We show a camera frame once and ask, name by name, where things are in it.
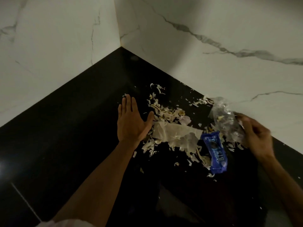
person's right arm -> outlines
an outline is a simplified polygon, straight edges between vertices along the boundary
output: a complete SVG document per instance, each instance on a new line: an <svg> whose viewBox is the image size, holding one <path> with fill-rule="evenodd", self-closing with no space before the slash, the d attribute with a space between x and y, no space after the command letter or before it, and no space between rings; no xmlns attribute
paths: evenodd
<svg viewBox="0 0 303 227"><path fill-rule="evenodd" d="M246 115L238 114L245 130L246 145L276 187L293 224L303 226L303 190L275 158L270 130Z"/></svg>

black granite surface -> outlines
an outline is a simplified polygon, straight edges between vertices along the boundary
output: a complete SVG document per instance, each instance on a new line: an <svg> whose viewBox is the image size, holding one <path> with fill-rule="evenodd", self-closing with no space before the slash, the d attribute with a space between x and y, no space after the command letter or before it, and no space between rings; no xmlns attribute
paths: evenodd
<svg viewBox="0 0 303 227"><path fill-rule="evenodd" d="M165 87L165 95L150 83ZM134 96L146 119L152 92L160 104L184 109L193 127L211 122L211 107L190 107L186 100L201 94L119 48L2 126L0 226L38 223L11 183L40 219L50 220L117 145L122 95ZM303 186L298 178L303 155L276 139L274 146L283 167ZM209 178L202 164L189 166L184 152L169 151L165 143L151 158L140 148L125 172L108 226L277 226L277 220L289 226L274 188L248 150L227 150L228 171Z"/></svg>

person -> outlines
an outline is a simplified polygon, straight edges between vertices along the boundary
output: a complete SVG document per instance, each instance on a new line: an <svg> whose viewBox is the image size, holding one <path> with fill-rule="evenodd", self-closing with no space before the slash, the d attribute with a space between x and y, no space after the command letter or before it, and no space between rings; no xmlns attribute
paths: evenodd
<svg viewBox="0 0 303 227"><path fill-rule="evenodd" d="M256 120L237 114L245 130L246 144L267 172L286 208L293 226L303 226L303 191L275 158L270 130ZM52 221L38 226L105 226L134 150L152 127L140 117L135 98L126 95L118 107L119 143L88 176Z"/></svg>

white marble wall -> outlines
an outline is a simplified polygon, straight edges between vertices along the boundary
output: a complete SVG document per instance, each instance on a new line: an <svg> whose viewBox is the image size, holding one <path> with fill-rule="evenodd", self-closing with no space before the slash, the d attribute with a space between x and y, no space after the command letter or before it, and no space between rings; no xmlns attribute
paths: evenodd
<svg viewBox="0 0 303 227"><path fill-rule="evenodd" d="M115 0L121 45L303 153L303 0Z"/></svg>
<svg viewBox="0 0 303 227"><path fill-rule="evenodd" d="M119 47L114 0L0 0L0 126Z"/></svg>

blue wrapper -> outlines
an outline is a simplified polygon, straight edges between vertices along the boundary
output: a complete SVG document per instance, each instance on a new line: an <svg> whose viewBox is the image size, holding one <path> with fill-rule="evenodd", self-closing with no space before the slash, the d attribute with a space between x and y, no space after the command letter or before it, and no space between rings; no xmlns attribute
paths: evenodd
<svg viewBox="0 0 303 227"><path fill-rule="evenodd" d="M219 132L202 134L201 138L211 155L212 174L220 174L227 170L227 156L220 140Z"/></svg>

